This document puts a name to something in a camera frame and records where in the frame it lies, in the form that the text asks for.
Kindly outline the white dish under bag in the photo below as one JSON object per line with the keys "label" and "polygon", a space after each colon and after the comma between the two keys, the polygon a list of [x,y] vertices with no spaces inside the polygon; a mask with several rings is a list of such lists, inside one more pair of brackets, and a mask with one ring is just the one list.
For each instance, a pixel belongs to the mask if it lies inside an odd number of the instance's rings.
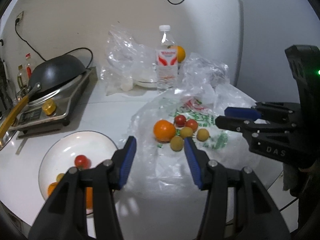
{"label": "white dish under bag", "polygon": [[157,88],[157,83],[156,82],[135,80],[135,84],[140,86],[140,87],[143,87],[143,88],[150,88],[150,89]]}

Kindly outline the clear water bottle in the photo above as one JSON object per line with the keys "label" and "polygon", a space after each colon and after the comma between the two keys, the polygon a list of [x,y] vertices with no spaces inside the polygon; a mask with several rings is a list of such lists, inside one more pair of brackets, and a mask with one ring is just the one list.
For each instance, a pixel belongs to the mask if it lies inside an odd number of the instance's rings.
{"label": "clear water bottle", "polygon": [[157,90],[161,93],[176,86],[178,60],[176,42],[170,25],[160,25],[160,44],[156,48]]}

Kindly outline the orange mandarin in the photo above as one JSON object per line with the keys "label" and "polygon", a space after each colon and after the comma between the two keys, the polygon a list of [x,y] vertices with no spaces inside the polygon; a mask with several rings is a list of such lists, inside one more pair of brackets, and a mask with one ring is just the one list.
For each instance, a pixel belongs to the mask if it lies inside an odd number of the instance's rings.
{"label": "orange mandarin", "polygon": [[86,209],[93,209],[93,187],[86,188]]}
{"label": "orange mandarin", "polygon": [[48,186],[48,189],[47,189],[48,197],[52,194],[52,192],[54,191],[57,185],[58,185],[58,182],[53,182]]}
{"label": "orange mandarin", "polygon": [[169,142],[176,134],[174,124],[167,120],[159,120],[153,127],[155,139],[159,142]]}

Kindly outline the orange mandarin front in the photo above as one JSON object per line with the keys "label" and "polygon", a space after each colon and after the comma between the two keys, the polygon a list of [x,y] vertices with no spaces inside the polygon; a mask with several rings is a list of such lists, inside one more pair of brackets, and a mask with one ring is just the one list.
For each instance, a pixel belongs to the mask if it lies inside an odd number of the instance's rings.
{"label": "orange mandarin front", "polygon": [[93,187],[86,188],[86,209],[93,209]]}

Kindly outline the white round plate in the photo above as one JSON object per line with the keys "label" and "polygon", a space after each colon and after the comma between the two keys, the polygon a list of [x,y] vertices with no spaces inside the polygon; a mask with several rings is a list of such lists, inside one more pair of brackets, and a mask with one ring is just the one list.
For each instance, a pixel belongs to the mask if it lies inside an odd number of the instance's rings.
{"label": "white round plate", "polygon": [[48,198],[52,183],[60,174],[75,166],[75,159],[84,155],[90,168],[110,159],[117,150],[116,144],[106,135],[95,131],[80,131],[57,141],[45,154],[38,172],[38,182],[43,199]]}

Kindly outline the steel induction cooker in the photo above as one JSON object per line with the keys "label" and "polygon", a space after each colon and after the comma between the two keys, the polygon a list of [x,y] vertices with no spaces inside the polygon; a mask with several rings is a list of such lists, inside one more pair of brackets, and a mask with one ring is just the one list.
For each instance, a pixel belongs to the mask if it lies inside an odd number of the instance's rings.
{"label": "steel induction cooker", "polygon": [[19,131],[20,137],[27,137],[69,125],[71,114],[91,81],[97,81],[95,67],[88,68],[84,74],[48,95],[27,103],[8,131]]}

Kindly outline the steel pot lid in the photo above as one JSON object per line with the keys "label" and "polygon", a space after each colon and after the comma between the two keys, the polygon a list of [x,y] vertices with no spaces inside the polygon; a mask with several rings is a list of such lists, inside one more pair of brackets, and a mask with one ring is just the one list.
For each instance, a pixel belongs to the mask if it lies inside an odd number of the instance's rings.
{"label": "steel pot lid", "polygon": [[0,139],[0,151],[9,143],[9,141],[16,134],[16,131],[7,131],[3,138]]}

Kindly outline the crumpled bag right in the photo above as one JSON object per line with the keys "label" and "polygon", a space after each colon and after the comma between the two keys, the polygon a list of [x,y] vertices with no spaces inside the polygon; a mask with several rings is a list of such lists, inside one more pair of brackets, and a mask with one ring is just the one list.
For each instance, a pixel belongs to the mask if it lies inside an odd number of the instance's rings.
{"label": "crumpled bag right", "polygon": [[229,68],[220,61],[209,60],[198,53],[191,53],[181,69],[181,87],[202,87],[211,85],[215,88],[230,82]]}

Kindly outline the yellow green longan fruit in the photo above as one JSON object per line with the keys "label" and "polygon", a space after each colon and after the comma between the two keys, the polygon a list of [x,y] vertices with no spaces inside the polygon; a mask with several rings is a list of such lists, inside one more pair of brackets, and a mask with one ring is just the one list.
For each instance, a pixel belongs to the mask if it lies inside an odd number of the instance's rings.
{"label": "yellow green longan fruit", "polygon": [[184,146],[184,140],[180,136],[174,136],[170,141],[170,148],[175,151],[181,151]]}

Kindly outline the red label sauce bottle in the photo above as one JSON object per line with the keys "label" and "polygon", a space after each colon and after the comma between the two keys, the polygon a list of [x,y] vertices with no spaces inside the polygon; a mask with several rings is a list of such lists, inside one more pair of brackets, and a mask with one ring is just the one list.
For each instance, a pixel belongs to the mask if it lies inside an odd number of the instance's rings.
{"label": "red label sauce bottle", "polygon": [[31,54],[28,53],[25,55],[25,69],[27,71],[28,78],[31,77],[31,74],[34,70],[35,64],[33,62],[33,59],[31,58]]}

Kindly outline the printed clear plastic bag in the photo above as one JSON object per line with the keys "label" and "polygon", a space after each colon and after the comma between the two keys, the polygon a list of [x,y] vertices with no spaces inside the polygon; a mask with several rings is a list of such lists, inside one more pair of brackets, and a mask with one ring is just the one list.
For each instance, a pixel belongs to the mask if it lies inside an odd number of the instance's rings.
{"label": "printed clear plastic bag", "polygon": [[171,89],[155,97],[133,115],[127,130],[137,139],[127,187],[161,191],[188,185],[190,171],[182,148],[186,137],[225,167],[257,167],[260,157],[249,152],[242,135],[216,124],[227,107],[253,103],[231,85]]}

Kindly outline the crumpled clear plastic bag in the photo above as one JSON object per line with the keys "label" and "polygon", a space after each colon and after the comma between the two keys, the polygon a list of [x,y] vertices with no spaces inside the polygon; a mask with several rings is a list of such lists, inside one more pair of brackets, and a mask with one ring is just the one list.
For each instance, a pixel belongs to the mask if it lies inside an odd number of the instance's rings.
{"label": "crumpled clear plastic bag", "polygon": [[106,65],[101,68],[100,79],[107,95],[132,90],[135,80],[157,83],[155,50],[138,44],[127,29],[113,25],[108,32]]}

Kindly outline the large orange at back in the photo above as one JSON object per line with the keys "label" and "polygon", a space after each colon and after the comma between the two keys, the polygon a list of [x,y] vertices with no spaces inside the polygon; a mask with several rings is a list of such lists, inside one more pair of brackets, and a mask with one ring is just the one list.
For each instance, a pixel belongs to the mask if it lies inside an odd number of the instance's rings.
{"label": "large orange at back", "polygon": [[182,63],[184,61],[186,53],[185,53],[185,49],[183,47],[170,45],[170,46],[168,46],[168,48],[169,49],[176,49],[178,63]]}

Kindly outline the oil bottle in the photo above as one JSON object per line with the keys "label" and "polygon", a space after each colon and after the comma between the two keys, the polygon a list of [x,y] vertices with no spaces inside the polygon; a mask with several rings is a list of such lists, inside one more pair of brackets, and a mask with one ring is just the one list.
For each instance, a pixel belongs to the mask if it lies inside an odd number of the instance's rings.
{"label": "oil bottle", "polygon": [[20,89],[23,89],[28,85],[27,72],[22,65],[18,66],[17,83]]}

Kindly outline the yellow green longan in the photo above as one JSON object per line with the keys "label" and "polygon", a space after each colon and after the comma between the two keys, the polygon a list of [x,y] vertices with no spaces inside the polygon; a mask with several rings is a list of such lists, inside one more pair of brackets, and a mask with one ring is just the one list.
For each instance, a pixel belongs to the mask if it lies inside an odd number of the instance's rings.
{"label": "yellow green longan", "polygon": [[187,138],[187,137],[193,137],[193,133],[194,133],[194,131],[193,131],[193,129],[192,128],[190,128],[190,127],[183,127],[181,130],[180,130],[180,137],[182,138],[182,139],[184,139],[184,138]]}
{"label": "yellow green longan", "polygon": [[208,140],[209,137],[210,137],[210,134],[207,129],[201,128],[197,131],[196,138],[198,141],[204,142],[204,141]]}
{"label": "yellow green longan", "polygon": [[59,183],[64,175],[65,175],[64,173],[58,174],[57,177],[56,177],[56,182]]}

